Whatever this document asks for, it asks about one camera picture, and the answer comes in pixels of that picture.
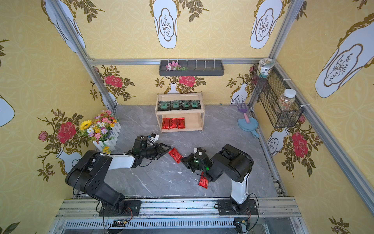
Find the flower bouquet in white planter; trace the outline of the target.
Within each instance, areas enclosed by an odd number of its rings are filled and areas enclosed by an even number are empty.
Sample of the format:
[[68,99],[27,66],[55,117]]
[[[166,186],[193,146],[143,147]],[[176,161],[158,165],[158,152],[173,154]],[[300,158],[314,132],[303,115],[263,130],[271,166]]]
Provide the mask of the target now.
[[92,142],[103,153],[115,150],[121,126],[110,110],[103,110],[93,120],[84,121],[79,136]]

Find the patterned lidded jar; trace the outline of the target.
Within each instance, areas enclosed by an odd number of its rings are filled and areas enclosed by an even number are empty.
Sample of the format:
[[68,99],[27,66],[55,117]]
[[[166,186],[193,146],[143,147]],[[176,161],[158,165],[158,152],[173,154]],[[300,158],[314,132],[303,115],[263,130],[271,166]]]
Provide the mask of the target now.
[[267,78],[273,70],[275,61],[271,58],[262,58],[259,61],[257,76],[260,78]]

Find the pink flowers in tray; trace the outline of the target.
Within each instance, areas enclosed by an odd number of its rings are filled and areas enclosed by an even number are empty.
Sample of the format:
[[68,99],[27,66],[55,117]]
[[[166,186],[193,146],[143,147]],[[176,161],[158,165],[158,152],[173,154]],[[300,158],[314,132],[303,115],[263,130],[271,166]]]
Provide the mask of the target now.
[[181,66],[178,62],[172,61],[165,66],[167,71],[187,71],[187,67]]

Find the glass jar of sprinkles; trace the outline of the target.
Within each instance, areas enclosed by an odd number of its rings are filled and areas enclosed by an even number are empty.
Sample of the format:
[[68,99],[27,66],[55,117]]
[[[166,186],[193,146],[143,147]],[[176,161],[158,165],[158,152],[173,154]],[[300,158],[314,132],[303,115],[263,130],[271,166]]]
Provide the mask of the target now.
[[296,94],[297,92],[294,89],[285,89],[278,98],[278,105],[275,107],[275,112],[281,114],[282,112],[289,111],[296,99]]

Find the small circuit board left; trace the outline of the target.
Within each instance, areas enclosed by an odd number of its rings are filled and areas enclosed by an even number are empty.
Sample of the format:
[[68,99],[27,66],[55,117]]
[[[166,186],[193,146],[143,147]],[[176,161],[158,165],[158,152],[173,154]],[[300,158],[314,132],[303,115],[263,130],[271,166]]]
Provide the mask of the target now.
[[113,221],[112,227],[113,228],[124,228],[127,223],[128,222],[125,219],[115,219]]

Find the red tea bag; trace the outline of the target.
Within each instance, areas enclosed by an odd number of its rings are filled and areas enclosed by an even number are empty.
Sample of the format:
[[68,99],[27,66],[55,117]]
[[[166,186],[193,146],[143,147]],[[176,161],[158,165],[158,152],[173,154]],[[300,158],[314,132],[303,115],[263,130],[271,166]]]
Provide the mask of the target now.
[[177,164],[179,164],[183,158],[183,156],[177,151],[176,148],[171,149],[168,154],[174,159]]
[[209,184],[209,181],[208,181],[207,177],[205,176],[204,172],[202,172],[201,175],[200,175],[200,180],[199,180],[198,185],[207,189],[208,184]]
[[177,128],[178,129],[185,129],[186,128],[185,118],[178,118],[177,119]]
[[169,128],[170,129],[177,129],[178,128],[178,119],[177,118],[170,118],[169,119]]
[[162,118],[162,129],[170,129],[170,118]]

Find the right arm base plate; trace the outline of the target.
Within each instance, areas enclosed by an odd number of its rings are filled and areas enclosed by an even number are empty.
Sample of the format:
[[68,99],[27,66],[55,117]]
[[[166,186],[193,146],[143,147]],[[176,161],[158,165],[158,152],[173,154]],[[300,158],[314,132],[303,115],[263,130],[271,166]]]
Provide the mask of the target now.
[[259,206],[256,200],[247,198],[242,204],[233,199],[221,199],[214,205],[219,215],[258,215]]

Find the grey wall tray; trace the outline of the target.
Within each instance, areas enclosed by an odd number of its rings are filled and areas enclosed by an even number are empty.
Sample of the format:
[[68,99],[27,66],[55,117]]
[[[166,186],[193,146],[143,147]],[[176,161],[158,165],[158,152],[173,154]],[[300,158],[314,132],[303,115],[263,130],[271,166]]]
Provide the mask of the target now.
[[[165,66],[168,62],[178,62],[181,66],[187,67],[187,71],[167,71]],[[159,64],[160,76],[223,76],[223,61],[219,59],[167,59],[161,60]]]

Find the small connector right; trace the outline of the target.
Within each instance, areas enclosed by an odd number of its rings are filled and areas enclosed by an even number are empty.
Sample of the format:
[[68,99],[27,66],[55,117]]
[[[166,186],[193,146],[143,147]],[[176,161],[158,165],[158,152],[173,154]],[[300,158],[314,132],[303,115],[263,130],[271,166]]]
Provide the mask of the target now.
[[235,225],[235,231],[238,234],[248,234],[249,228],[247,228],[246,222],[244,220],[243,221],[235,221],[234,225]]

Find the wooden two-tier shelf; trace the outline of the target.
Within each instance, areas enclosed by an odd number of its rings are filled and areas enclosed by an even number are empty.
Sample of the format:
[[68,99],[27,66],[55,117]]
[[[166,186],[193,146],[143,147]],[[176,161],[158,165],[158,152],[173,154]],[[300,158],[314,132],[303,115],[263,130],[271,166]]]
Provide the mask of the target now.
[[[200,109],[189,109],[189,110],[167,110],[158,111],[159,101],[175,101],[175,100],[195,100],[200,101]],[[159,125],[161,133],[169,132],[187,132],[187,131],[203,131],[205,121],[205,104],[204,96],[202,92],[191,93],[191,94],[158,94],[156,99],[155,115]],[[162,120],[163,118],[185,118],[184,129],[163,129]]]

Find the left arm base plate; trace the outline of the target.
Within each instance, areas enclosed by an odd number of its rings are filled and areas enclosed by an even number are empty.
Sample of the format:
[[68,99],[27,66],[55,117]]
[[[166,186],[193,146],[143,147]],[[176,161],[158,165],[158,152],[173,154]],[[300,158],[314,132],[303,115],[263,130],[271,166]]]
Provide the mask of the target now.
[[99,216],[139,216],[141,208],[141,201],[140,200],[125,200],[120,203],[119,208],[111,208],[106,204],[103,204],[99,211]]

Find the green tea bag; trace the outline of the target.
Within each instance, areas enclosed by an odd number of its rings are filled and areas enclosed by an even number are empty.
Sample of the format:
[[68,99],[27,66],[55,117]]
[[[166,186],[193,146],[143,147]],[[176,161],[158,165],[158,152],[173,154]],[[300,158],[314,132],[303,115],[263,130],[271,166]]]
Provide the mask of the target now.
[[170,110],[182,110],[182,101],[174,100],[169,102]]
[[170,102],[169,101],[159,101],[157,105],[157,111],[169,111]]
[[201,102],[199,100],[192,100],[191,101],[191,108],[192,109],[201,109]]
[[181,108],[182,108],[182,110],[192,109],[191,101],[190,100],[182,100],[181,101]]

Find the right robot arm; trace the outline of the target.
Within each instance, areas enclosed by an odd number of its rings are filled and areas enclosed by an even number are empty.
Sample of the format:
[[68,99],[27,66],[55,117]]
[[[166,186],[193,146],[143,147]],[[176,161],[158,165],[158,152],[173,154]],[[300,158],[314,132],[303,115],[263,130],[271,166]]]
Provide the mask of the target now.
[[248,178],[254,166],[254,160],[247,153],[226,144],[221,151],[209,158],[202,148],[180,161],[193,173],[200,172],[199,185],[208,188],[222,174],[231,179],[231,194],[228,199],[219,199],[215,204],[219,215],[257,215],[259,206],[256,199],[250,199]]

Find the purple pink toy rake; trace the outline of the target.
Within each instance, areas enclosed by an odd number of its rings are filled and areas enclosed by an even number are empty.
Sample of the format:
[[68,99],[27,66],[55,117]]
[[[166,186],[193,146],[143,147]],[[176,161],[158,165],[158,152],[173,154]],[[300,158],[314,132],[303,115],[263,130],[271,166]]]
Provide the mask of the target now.
[[238,111],[241,112],[244,116],[244,119],[246,121],[246,123],[250,123],[250,119],[247,115],[247,106],[245,103],[237,103],[237,108],[238,108]]

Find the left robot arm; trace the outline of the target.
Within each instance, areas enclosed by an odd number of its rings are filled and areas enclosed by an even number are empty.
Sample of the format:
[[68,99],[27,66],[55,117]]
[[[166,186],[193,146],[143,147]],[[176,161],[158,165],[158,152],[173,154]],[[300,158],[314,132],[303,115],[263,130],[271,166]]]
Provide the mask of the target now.
[[139,215],[141,201],[126,200],[125,196],[105,182],[109,170],[138,167],[144,159],[159,160],[171,150],[171,146],[157,143],[158,135],[138,136],[127,153],[109,154],[89,150],[68,173],[65,182],[101,202],[101,217]]

